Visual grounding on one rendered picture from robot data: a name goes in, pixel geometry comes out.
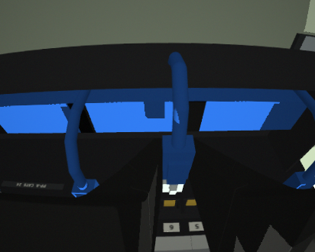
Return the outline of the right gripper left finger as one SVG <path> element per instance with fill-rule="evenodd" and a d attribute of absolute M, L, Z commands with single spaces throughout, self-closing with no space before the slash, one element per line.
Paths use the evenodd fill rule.
<path fill-rule="evenodd" d="M 0 192 L 0 252 L 154 252 L 162 139 L 79 198 Z"/>

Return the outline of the black patch panel rack frame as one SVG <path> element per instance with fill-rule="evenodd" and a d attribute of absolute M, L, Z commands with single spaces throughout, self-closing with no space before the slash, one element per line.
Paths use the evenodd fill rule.
<path fill-rule="evenodd" d="M 315 51 L 315 36 L 297 33 L 290 49 Z M 284 183 L 305 171 L 299 160 L 285 172 L 268 136 L 194 137 L 236 162 Z M 116 174 L 154 138 L 78 138 L 80 169 L 98 184 Z M 0 139 L 0 192 L 22 195 L 75 197 L 64 139 Z M 205 235 L 198 208 L 184 208 L 183 198 L 193 198 L 190 179 L 182 192 L 161 199 L 180 198 L 181 208 L 160 209 L 156 237 Z M 185 212 L 185 214 L 184 214 Z M 182 215 L 182 217 L 181 217 Z M 179 219 L 170 219 L 179 218 Z"/>

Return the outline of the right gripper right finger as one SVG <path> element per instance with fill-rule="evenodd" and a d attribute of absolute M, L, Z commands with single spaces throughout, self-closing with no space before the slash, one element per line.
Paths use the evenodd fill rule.
<path fill-rule="evenodd" d="M 190 184 L 210 252 L 304 252 L 315 188 L 295 189 L 193 139 Z"/>

